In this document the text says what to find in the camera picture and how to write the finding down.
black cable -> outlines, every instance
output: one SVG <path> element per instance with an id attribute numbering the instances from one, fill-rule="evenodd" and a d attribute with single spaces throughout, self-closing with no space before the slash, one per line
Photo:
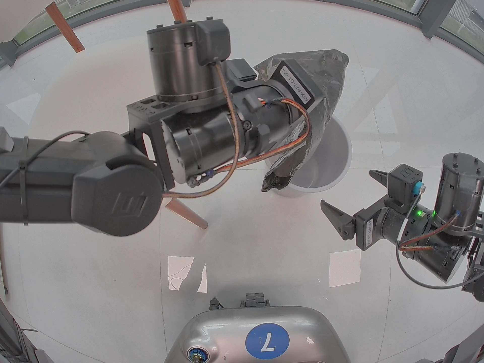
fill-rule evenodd
<path id="1" fill-rule="evenodd" d="M 84 135 L 84 136 L 89 136 L 90 133 L 84 132 L 82 130 L 72 130 L 70 132 L 63 133 L 56 138 L 53 138 L 51 141 L 47 142 L 43 147 L 39 148 L 31 157 L 27 159 L 25 162 L 25 169 L 27 169 L 28 165 L 34 161 L 39 154 L 41 154 L 43 151 L 45 151 L 48 147 L 50 147 L 52 144 L 58 142 L 61 138 L 70 136 L 70 135 Z M 19 172 L 19 168 L 13 169 L 5 178 L 2 180 L 0 183 L 0 190 L 5 187 L 8 182 Z"/>
<path id="2" fill-rule="evenodd" d="M 410 281 L 414 282 L 417 285 L 420 285 L 421 287 L 426 287 L 428 289 L 437 289 L 437 290 L 453 289 L 455 287 L 463 287 L 464 285 L 470 284 L 471 282 L 474 282 L 474 281 L 478 280 L 479 278 L 481 278 L 482 276 L 484 276 L 484 271 L 483 271 L 482 273 L 480 273 L 479 275 L 476 275 L 475 277 L 471 278 L 468 281 L 461 282 L 460 284 L 447 285 L 447 286 L 442 286 L 442 287 L 424 284 L 423 282 L 420 282 L 420 281 L 416 280 L 415 278 L 413 278 L 411 275 L 408 274 L 408 271 L 405 270 L 405 268 L 402 265 L 402 261 L 400 260 L 399 248 L 400 248 L 400 241 L 397 241 L 397 243 L 396 243 L 396 260 L 398 262 L 398 266 L 400 266 L 400 269 L 402 270 L 403 274 L 406 275 Z"/>

blue circle sticker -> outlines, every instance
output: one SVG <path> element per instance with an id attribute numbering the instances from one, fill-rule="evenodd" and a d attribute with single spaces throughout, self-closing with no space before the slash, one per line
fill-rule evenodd
<path id="1" fill-rule="evenodd" d="M 252 328 L 245 338 L 247 352 L 257 359 L 274 359 L 286 352 L 289 334 L 280 325 L 265 323 Z"/>

blue camera lens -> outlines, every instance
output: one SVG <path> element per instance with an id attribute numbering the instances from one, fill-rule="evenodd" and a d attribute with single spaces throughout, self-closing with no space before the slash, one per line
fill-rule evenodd
<path id="1" fill-rule="evenodd" d="M 209 354 L 201 348 L 192 348 L 188 352 L 188 359 L 193 363 L 205 363 L 209 360 Z"/>

gray window frame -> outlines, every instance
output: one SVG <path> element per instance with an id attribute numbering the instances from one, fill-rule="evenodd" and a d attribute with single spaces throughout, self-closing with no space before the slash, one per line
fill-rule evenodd
<path id="1" fill-rule="evenodd" d="M 427 38 L 432 38 L 435 35 L 467 52 L 481 63 L 484 63 L 484 54 L 465 41 L 461 40 L 456 35 L 440 27 L 456 0 L 424 0 L 422 7 L 417 14 L 412 14 L 376 0 L 315 1 L 337 3 L 348 7 L 363 9 L 410 24 L 414 27 L 420 28 L 424 36 Z M 182 0 L 182 2 L 185 7 L 188 7 L 190 6 L 191 0 Z M 112 3 L 106 3 L 102 6 L 71 17 L 67 20 L 67 22 L 72 28 L 75 28 L 102 17 L 107 17 L 135 8 L 162 3 L 166 3 L 166 0 L 118 0 Z M 0 56 L 3 58 L 3 60 L 0 61 L 0 67 L 4 64 L 13 65 L 16 57 L 59 34 L 60 32 L 54 26 L 39 33 L 22 45 L 17 45 L 15 40 L 12 40 L 11 42 L 4 42 L 3 44 L 0 43 Z"/>

white label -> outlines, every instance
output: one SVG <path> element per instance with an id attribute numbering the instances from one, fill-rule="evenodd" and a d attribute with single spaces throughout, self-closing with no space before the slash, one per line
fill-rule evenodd
<path id="1" fill-rule="evenodd" d="M 267 348 L 267 346 L 270 343 L 270 337 L 271 336 L 272 336 L 272 332 L 269 332 L 267 334 L 267 337 L 266 337 L 266 342 L 264 343 L 264 346 L 262 347 L 262 349 L 260 350 L 260 352 L 270 352 L 270 351 L 274 351 L 275 350 L 275 347 Z"/>
<path id="2" fill-rule="evenodd" d="M 365 249 L 373 242 L 373 220 L 366 222 Z"/>
<path id="3" fill-rule="evenodd" d="M 311 99 L 311 96 L 305 90 L 305 88 L 300 84 L 297 78 L 293 75 L 293 73 L 286 67 L 282 66 L 281 75 L 287 81 L 289 85 L 294 89 L 296 94 L 302 100 L 304 104 L 308 103 Z"/>

